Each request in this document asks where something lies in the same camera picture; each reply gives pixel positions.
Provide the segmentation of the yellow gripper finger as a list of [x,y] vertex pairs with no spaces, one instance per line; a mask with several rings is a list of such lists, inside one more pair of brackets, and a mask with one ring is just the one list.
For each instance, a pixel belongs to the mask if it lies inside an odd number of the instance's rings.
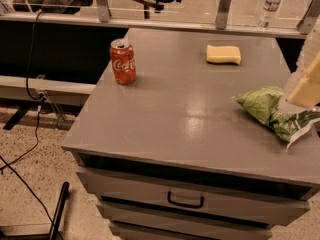
[[289,101],[300,107],[312,107],[320,102],[320,52],[304,70],[302,78],[289,95]]

